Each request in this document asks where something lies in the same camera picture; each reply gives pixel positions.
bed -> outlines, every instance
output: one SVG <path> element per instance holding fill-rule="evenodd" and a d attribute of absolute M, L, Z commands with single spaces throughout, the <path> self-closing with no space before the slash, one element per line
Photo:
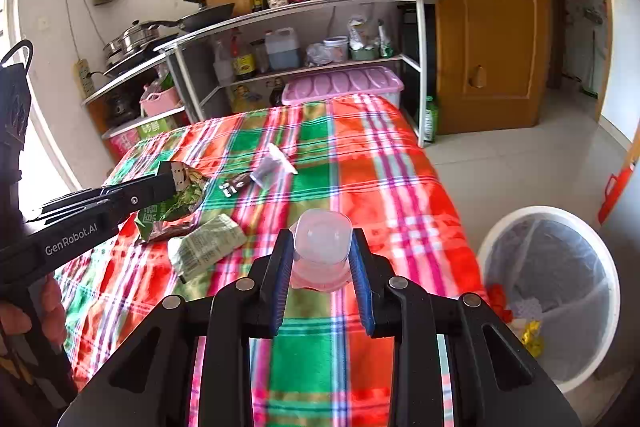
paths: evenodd
<path fill-rule="evenodd" d="M 254 167 L 269 142 L 290 156 L 299 174 L 268 192 L 255 187 L 225 198 L 220 182 Z M 165 242 L 136 245 L 130 216 L 117 237 L 59 269 L 68 311 L 65 349 L 79 387 L 164 296 L 214 295 L 270 253 L 278 230 L 308 208 L 346 214 L 364 229 L 373 253 L 387 256 L 398 275 L 431 293 L 484 295 L 453 204 L 401 113 L 382 98 L 347 96 L 192 124 L 139 142 L 106 183 L 152 173 L 162 160 L 186 162 L 214 178 L 198 210 L 200 221 L 224 212 L 248 241 L 183 285 Z M 289 289 L 278 336 L 254 340 L 251 349 L 257 427 L 386 425 L 392 340 L 366 336 L 353 285 L 331 294 Z M 291 357 L 300 370 L 292 369 Z M 442 378 L 446 423 L 452 425 L 446 364 Z M 193 426 L 197 407 L 194 385 Z"/>

wooden door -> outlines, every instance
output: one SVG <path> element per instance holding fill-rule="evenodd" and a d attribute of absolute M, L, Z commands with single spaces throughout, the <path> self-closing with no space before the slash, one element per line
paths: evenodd
<path fill-rule="evenodd" d="M 549 0 L 436 4 L 443 134 L 537 122 L 550 51 Z"/>

blue gripper pad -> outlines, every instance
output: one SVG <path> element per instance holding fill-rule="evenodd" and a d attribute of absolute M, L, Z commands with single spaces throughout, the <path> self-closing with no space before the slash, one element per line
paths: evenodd
<path fill-rule="evenodd" d="M 360 247 L 356 240 L 356 235 L 351 236 L 351 248 L 349 250 L 349 267 L 351 268 L 351 279 L 353 280 L 353 288 L 356 292 L 356 301 L 358 302 L 358 311 L 360 313 L 360 322 L 371 336 L 374 330 L 373 320 L 373 297 L 371 285 L 367 278 L 367 272 L 360 253 Z"/>
<path fill-rule="evenodd" d="M 287 241 L 282 249 L 282 260 L 278 265 L 273 294 L 271 296 L 271 331 L 275 335 L 284 320 L 284 308 L 287 304 L 287 292 L 289 291 L 289 280 L 291 279 L 291 268 L 293 266 L 293 235 L 289 232 Z"/>

shelf leg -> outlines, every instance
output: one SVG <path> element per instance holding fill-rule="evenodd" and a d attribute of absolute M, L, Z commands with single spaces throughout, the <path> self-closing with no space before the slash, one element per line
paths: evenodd
<path fill-rule="evenodd" d="M 420 109 L 418 110 L 418 147 L 424 147 L 424 113 L 427 108 L 427 24 L 424 19 L 424 2 L 415 0 L 418 23 L 418 58 L 420 58 Z"/>
<path fill-rule="evenodd" d="M 187 68 L 187 63 L 184 60 L 184 55 L 182 54 L 180 46 L 176 46 L 175 48 L 175 58 L 178 61 L 178 67 L 180 68 L 180 73 L 182 73 L 184 85 L 187 87 L 187 91 L 189 92 L 189 97 L 191 99 L 191 103 L 193 103 L 194 111 L 196 112 L 198 120 L 206 120 L 204 111 L 200 107 L 200 100 L 198 100 L 195 87 L 193 87 L 193 82 L 191 82 L 191 75 L 189 74 L 189 69 Z"/>

garbage bag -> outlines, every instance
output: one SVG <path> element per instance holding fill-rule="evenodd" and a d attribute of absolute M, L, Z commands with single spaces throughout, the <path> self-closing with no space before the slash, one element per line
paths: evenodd
<path fill-rule="evenodd" d="M 501 284 L 507 302 L 540 302 L 544 348 L 538 362 L 557 383 L 578 376 L 584 380 L 589 376 L 585 369 L 606 353 L 612 337 L 611 293 L 618 285 L 604 243 L 588 241 L 566 224 L 570 221 L 561 220 L 540 212 L 513 221 L 490 245 L 484 263 L 485 285 Z M 603 259 L 612 269 L 605 268 Z"/>

